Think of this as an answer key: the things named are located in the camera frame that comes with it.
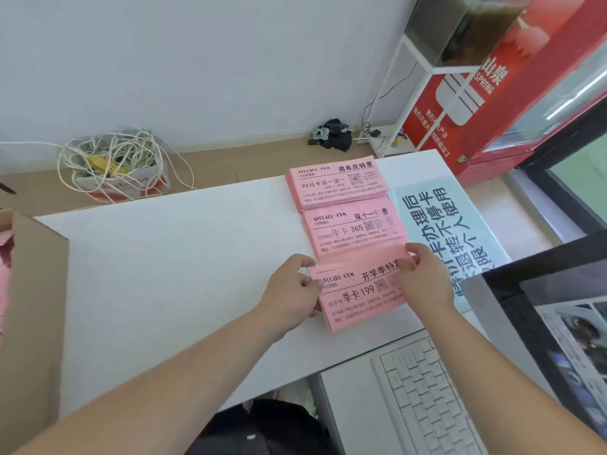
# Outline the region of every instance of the yellow small item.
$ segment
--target yellow small item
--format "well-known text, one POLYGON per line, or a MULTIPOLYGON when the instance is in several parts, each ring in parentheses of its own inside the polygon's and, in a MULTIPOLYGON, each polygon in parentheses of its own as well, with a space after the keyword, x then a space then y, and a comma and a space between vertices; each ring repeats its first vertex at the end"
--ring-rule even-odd
POLYGON ((102 172, 106 171, 107 164, 109 163, 110 169, 109 174, 114 175, 116 172, 119 174, 127 174, 129 170, 125 167, 118 168, 118 164, 114 161, 109 161, 107 158, 103 156, 88 156, 87 160, 89 160, 90 165, 102 172))

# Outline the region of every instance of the light blue sign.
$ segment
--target light blue sign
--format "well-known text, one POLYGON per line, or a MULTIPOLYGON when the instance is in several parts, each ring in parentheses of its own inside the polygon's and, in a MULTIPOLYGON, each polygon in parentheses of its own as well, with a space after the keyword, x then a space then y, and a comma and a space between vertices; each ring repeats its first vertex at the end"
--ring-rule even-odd
POLYGON ((470 310, 459 283, 510 262, 459 182, 440 177, 393 189, 408 240, 427 244, 451 272, 455 306, 470 310))

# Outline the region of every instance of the white wall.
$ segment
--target white wall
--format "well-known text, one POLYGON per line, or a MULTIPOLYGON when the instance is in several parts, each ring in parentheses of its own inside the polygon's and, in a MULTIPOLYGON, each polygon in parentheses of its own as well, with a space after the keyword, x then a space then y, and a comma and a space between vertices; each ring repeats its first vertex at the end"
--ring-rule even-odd
MULTIPOLYGON (((0 141, 138 125, 193 145, 360 122, 414 3, 0 0, 0 141)), ((0 145, 2 171, 54 157, 0 145)))

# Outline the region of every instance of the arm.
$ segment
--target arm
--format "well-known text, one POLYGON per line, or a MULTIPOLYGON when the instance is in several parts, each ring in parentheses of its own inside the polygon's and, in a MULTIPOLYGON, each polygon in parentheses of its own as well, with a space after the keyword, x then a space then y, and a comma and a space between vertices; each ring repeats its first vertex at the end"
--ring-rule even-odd
POLYGON ((95 399, 15 455, 181 455, 267 349, 312 312, 321 282, 293 255, 260 303, 188 349, 95 399))
POLYGON ((408 304, 428 330, 492 454, 596 454, 607 444, 505 358, 453 306, 449 270, 423 244, 399 261, 408 304))

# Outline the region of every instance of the tangled white cord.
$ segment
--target tangled white cord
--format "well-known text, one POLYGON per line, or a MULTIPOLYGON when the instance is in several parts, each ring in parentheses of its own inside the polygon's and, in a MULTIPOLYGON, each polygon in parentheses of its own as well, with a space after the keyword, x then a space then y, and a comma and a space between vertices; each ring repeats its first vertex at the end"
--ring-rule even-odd
POLYGON ((192 183, 188 185, 180 179, 171 158, 168 156, 166 150, 158 144, 156 139, 158 138, 152 136, 149 131, 133 128, 123 133, 108 133, 104 136, 95 136, 87 140, 72 139, 66 145, 50 144, 48 142, 0 142, 0 144, 43 144, 59 147, 61 150, 57 158, 57 175, 61 182, 71 190, 87 193, 91 198, 101 203, 115 203, 111 196, 102 188, 103 186, 131 200, 161 195, 162 193, 157 189, 158 193, 155 194, 149 194, 149 191, 155 189, 155 185, 158 182, 168 187, 163 178, 165 157, 171 165, 171 169, 178 182, 190 190, 194 190, 192 167, 171 145, 163 141, 173 152, 177 153, 189 169, 192 183), (101 157, 106 161, 103 171, 98 166, 94 167, 91 165, 90 157, 92 156, 101 157), (72 185, 65 182, 61 174, 62 163, 66 167, 72 168, 72 185), (147 180, 147 183, 143 183, 132 175, 138 169, 153 166, 158 167, 157 172, 147 180), (83 177, 95 179, 95 187, 91 190, 85 190, 78 185, 76 179, 83 177), (115 180, 119 180, 120 183, 126 183, 134 190, 144 192, 144 195, 133 198, 124 190, 117 188, 112 182, 115 180), (107 201, 96 198, 91 193, 102 193, 107 198, 107 201))

